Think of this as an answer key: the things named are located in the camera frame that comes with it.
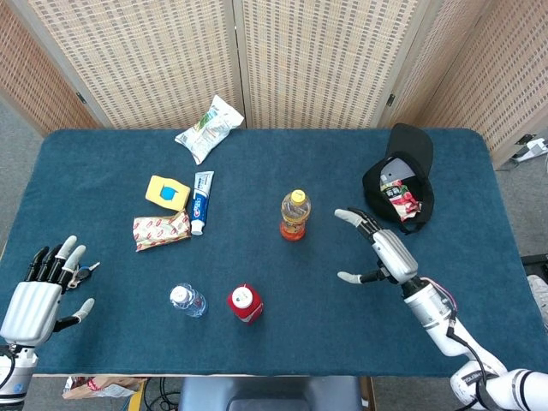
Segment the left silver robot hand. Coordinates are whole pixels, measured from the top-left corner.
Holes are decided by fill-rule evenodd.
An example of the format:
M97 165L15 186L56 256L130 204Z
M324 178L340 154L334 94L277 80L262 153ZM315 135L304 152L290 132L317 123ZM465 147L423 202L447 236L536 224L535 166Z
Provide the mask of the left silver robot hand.
M36 348L51 337L82 322L92 311L95 300L87 299L73 314L58 316L62 297L70 288L86 251L69 236L53 248L43 247L33 257L24 279L12 294L1 326L1 337L9 345Z

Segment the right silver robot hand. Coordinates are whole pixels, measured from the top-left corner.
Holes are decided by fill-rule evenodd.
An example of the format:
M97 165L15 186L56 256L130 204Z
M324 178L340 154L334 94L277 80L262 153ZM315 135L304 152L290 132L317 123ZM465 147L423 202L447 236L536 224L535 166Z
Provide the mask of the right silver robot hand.
M420 283L417 261L393 231L384 229L374 217L356 208L336 209L334 215L353 225L367 238L378 256L378 268L375 271L360 275L339 271L337 276L340 279L352 284L384 279L401 286Z

